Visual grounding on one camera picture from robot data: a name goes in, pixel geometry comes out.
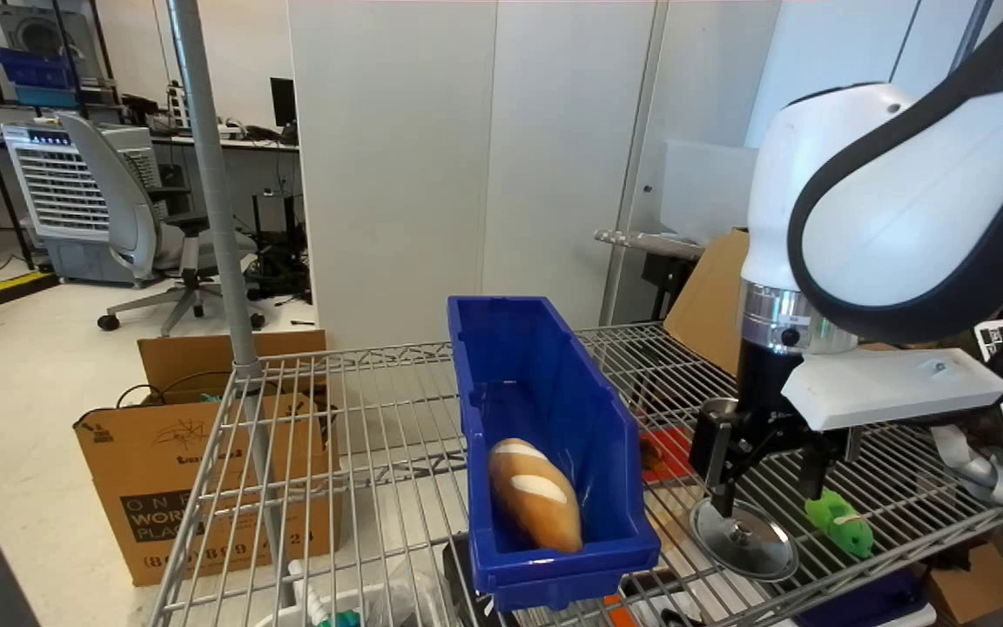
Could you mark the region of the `green toy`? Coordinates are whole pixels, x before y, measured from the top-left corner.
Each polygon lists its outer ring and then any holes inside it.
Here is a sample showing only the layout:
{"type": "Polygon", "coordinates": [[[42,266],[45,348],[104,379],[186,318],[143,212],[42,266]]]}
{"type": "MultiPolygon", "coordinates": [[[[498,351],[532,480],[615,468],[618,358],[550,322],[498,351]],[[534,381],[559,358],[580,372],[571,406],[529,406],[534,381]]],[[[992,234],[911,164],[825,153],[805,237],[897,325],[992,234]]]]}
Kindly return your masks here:
{"type": "Polygon", "coordinates": [[[804,501],[804,512],[812,527],[823,532],[841,551],[856,558],[871,558],[872,526],[839,493],[823,489],[819,499],[804,501]]]}

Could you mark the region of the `printed cardboard box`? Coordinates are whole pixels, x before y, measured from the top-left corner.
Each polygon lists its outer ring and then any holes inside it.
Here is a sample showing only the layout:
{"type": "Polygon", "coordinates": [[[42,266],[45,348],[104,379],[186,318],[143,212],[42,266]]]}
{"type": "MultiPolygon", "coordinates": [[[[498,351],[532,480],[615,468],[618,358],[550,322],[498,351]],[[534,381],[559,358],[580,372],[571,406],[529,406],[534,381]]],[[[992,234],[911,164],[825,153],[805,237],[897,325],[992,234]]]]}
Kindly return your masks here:
{"type": "MultiPolygon", "coordinates": [[[[312,402],[302,393],[270,390],[262,402],[261,426],[273,440],[271,480],[291,480],[299,492],[313,493],[310,503],[282,509],[284,553],[325,555],[339,542],[330,515],[340,503],[319,493],[327,472],[339,467],[324,418],[310,422],[312,402]]],[[[184,578],[270,563],[268,528],[256,502],[281,491],[264,487],[242,410],[218,401],[104,408],[84,414],[72,429],[136,587],[162,583],[191,501],[198,508],[184,578]]]]}

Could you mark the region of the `white air cooler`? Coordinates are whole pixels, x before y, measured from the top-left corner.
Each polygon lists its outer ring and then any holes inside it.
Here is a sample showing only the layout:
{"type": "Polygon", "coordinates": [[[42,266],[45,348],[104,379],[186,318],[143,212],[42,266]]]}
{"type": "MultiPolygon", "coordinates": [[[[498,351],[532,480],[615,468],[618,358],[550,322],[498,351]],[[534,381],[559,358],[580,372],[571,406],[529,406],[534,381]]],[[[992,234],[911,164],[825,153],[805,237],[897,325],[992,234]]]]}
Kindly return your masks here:
{"type": "Polygon", "coordinates": [[[58,277],[144,285],[112,257],[106,202],[68,132],[36,120],[3,124],[1,132],[36,238],[58,277]]]}

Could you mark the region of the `plain cardboard box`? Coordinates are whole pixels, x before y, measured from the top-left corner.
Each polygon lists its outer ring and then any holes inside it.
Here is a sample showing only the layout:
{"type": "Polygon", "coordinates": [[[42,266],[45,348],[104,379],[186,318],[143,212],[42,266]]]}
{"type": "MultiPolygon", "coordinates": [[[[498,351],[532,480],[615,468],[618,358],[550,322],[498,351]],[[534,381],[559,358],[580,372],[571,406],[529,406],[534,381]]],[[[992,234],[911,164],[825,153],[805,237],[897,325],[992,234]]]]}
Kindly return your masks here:
{"type": "MultiPolygon", "coordinates": [[[[256,332],[255,353],[259,357],[322,352],[326,332],[256,332]]],[[[216,395],[226,387],[234,364],[232,339],[214,336],[157,337],[139,339],[137,349],[150,395],[148,404],[191,402],[201,395],[216,395]]]]}

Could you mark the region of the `toy bread loaf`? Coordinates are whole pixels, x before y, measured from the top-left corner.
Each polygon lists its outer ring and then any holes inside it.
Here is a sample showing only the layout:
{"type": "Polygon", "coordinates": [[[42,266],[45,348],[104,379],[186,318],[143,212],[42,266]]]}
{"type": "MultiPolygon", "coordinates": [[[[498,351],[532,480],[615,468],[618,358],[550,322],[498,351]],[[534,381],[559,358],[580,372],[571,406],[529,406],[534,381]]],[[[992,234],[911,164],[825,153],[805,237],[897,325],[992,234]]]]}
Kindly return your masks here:
{"type": "Polygon", "coordinates": [[[537,550],[582,550],[580,504],[549,458],[522,438],[505,438],[489,452],[489,487],[501,513],[537,550]]]}

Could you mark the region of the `blue plastic bin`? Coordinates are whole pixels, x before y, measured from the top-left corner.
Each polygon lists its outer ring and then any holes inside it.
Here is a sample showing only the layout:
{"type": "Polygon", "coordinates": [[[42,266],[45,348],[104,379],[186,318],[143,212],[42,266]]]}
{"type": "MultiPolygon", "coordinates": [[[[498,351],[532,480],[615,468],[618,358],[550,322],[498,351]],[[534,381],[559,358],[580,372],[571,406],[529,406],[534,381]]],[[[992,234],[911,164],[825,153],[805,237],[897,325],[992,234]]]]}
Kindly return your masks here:
{"type": "Polygon", "coordinates": [[[636,418],[552,302],[453,296],[447,313],[476,591],[506,612],[561,611],[656,566],[661,543],[645,515],[636,418]],[[501,507],[488,461],[507,438],[532,445],[575,490],[580,550],[538,548],[501,507]]]}

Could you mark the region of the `leaning cardboard sheet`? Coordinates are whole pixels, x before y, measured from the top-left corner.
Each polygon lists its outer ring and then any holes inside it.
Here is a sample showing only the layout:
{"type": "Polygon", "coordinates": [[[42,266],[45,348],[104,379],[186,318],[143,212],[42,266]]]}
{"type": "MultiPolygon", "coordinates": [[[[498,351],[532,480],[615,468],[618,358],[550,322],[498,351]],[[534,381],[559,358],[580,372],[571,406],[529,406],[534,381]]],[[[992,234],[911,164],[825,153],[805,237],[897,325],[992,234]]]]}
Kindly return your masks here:
{"type": "Polygon", "coordinates": [[[739,365],[740,273],[748,247],[742,230],[713,239],[663,322],[666,334],[727,374],[739,365]]]}

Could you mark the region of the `white spray bottle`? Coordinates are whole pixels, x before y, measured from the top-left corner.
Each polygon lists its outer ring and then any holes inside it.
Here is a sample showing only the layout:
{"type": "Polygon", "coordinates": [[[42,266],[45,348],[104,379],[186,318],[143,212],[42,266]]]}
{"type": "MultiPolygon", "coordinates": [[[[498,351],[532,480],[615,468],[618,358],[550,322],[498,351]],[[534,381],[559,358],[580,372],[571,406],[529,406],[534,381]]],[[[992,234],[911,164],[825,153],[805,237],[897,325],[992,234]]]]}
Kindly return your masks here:
{"type": "Polygon", "coordinates": [[[301,608],[302,623],[306,627],[330,627],[331,614],[321,602],[311,580],[304,578],[306,561],[293,559],[287,564],[290,576],[295,576],[292,583],[296,604],[301,608]]]}

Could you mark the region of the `stack of blue bins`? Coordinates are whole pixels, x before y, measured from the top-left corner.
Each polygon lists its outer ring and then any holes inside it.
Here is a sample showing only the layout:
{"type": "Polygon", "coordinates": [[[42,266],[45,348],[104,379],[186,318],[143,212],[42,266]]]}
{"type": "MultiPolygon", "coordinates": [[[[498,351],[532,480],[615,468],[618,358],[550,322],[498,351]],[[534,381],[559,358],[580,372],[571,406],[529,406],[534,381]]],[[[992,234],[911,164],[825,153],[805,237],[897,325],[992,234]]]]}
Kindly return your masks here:
{"type": "Polygon", "coordinates": [[[0,46],[0,66],[20,104],[41,108],[75,108],[78,105],[71,64],[66,58],[43,57],[0,46]]]}

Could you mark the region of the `small cardboard box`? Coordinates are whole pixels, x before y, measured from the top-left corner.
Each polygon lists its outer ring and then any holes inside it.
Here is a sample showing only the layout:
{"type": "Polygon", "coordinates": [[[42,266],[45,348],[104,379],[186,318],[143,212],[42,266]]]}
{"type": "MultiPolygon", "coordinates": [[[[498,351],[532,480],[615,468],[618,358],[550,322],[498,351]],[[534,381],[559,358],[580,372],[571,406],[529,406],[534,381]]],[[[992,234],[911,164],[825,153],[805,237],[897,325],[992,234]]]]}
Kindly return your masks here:
{"type": "Polygon", "coordinates": [[[937,627],[971,627],[1003,611],[1003,556],[994,543],[956,545],[920,569],[937,627]]]}

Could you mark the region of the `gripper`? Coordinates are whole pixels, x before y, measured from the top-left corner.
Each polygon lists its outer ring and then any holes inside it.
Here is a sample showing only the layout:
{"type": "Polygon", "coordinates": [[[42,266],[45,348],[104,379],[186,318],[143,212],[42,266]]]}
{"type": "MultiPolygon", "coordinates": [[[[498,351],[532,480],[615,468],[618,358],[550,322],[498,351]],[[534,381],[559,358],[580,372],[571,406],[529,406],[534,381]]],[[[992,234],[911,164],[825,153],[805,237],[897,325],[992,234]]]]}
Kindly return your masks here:
{"type": "Polygon", "coordinates": [[[764,460],[770,443],[801,443],[798,489],[818,500],[825,477],[847,457],[847,431],[811,431],[783,394],[800,353],[780,353],[742,339],[737,355],[737,415],[714,415],[707,451],[707,485],[713,508],[732,516],[737,485],[764,460]]]}

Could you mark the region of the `red object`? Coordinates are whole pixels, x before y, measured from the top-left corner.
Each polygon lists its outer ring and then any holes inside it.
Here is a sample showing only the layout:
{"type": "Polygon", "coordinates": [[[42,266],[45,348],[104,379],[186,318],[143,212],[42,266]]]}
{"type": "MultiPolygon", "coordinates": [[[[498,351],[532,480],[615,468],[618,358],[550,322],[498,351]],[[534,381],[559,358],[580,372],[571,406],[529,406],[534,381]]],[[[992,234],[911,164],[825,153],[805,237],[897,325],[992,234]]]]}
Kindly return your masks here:
{"type": "Polygon", "coordinates": [[[694,484],[689,465],[691,437],[679,426],[638,433],[642,477],[646,484],[694,484]]]}

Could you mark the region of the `grey office chair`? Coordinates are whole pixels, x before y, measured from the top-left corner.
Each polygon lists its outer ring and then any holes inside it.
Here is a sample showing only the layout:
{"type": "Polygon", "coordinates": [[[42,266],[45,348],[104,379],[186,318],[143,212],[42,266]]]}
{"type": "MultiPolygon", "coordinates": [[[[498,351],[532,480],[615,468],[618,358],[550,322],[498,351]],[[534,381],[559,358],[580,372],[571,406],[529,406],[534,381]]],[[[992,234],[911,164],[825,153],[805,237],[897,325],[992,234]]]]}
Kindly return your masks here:
{"type": "Polygon", "coordinates": [[[106,136],[89,120],[76,114],[59,115],[61,127],[87,166],[106,203],[108,213],[108,249],[120,266],[126,267],[140,281],[151,281],[172,271],[176,283],[163,293],[119,303],[97,319],[104,332],[119,329],[118,314],[171,302],[174,308],[160,329],[168,337],[187,311],[203,317],[207,296],[222,298],[219,285],[212,278],[219,275],[219,253],[214,237],[222,235],[239,260],[258,250],[254,239],[230,226],[214,229],[204,212],[183,212],[160,217],[168,201],[191,194],[180,186],[148,186],[144,168],[116,150],[106,136]]]}

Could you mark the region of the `black monitor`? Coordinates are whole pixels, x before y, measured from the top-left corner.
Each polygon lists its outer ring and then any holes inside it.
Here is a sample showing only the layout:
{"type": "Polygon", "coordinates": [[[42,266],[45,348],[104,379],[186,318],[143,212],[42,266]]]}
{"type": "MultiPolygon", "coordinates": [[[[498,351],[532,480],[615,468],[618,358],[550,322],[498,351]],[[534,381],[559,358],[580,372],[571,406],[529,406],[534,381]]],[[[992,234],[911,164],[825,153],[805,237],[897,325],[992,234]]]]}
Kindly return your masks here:
{"type": "Polygon", "coordinates": [[[275,124],[286,127],[296,122],[296,99],[291,78],[270,78],[271,100],[275,124]]]}

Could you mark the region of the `silver pot lid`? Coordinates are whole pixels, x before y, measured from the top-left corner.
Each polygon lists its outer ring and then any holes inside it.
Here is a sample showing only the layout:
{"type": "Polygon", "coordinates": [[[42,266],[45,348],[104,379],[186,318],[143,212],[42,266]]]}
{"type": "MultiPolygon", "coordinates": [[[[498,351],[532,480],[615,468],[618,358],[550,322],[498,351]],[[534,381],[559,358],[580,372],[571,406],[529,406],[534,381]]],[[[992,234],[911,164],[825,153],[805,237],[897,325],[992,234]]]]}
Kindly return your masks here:
{"type": "Polygon", "coordinates": [[[736,499],[722,516],[709,497],[688,517],[693,543],[713,563],[739,576],[775,583],[795,574],[798,553],[791,536],[757,505],[736,499]]]}

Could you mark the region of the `dark blue container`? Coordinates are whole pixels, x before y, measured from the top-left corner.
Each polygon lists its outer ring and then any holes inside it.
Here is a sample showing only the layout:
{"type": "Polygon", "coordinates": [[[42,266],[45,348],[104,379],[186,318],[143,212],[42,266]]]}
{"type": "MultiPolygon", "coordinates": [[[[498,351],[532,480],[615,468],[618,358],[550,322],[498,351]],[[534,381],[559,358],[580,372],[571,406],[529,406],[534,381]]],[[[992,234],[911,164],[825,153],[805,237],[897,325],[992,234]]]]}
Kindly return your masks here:
{"type": "Polygon", "coordinates": [[[879,627],[930,603],[918,576],[899,570],[804,612],[803,627],[879,627]]]}

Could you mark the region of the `black stand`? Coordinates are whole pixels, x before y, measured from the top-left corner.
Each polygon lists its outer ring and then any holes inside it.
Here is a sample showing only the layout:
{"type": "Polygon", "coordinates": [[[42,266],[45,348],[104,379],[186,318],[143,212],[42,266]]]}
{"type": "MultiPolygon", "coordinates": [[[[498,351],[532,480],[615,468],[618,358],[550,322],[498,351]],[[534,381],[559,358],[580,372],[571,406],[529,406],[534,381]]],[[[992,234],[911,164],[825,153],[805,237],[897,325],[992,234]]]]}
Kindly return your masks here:
{"type": "Polygon", "coordinates": [[[250,301],[286,296],[312,305],[313,294],[306,232],[295,200],[298,195],[283,190],[264,189],[252,195],[255,261],[244,271],[250,301]],[[263,229],[260,199],[279,199],[283,212],[283,230],[263,229]]]}

